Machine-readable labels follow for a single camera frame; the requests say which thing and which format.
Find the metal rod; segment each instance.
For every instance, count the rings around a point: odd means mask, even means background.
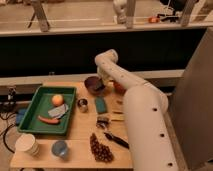
[[[47,21],[47,17],[45,15],[44,9],[42,7],[40,0],[31,0],[31,4],[35,11],[35,15],[38,19],[39,26],[42,32],[47,32],[50,28],[50,25]]]
[[[186,2],[182,16],[180,18],[180,24],[182,27],[185,27],[189,24],[190,16],[196,2],[197,0],[188,0]]]
[[[133,28],[136,0],[127,0],[126,28]]]

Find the green tray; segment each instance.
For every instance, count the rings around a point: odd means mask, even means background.
[[[51,103],[51,98],[54,94],[62,94],[65,103],[69,106],[69,110],[60,119],[60,123],[57,125],[47,124],[38,119],[38,115],[50,118],[48,111],[54,108]],[[75,96],[75,87],[39,87],[19,125],[18,131],[34,134],[65,135],[72,115]]]

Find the knife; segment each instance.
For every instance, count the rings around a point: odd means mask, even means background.
[[[126,141],[124,141],[123,139],[113,135],[110,132],[104,132],[104,134],[108,140],[112,140],[112,141],[116,142],[117,144],[129,149],[129,144]]]

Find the apple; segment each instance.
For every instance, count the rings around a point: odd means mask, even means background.
[[[52,104],[54,106],[61,106],[62,104],[64,103],[64,98],[61,94],[55,94],[53,97],[52,97]]]

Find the blue object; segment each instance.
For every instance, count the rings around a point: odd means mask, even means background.
[[[20,122],[21,122],[21,120],[22,120],[22,118],[23,118],[23,116],[24,116],[26,110],[27,110],[27,109],[19,109],[19,110],[18,110],[18,113],[17,113],[17,115],[16,115],[16,125],[17,125],[17,126],[20,124]]]
[[[107,107],[104,98],[95,98],[95,107],[98,114],[103,114],[107,112]]]

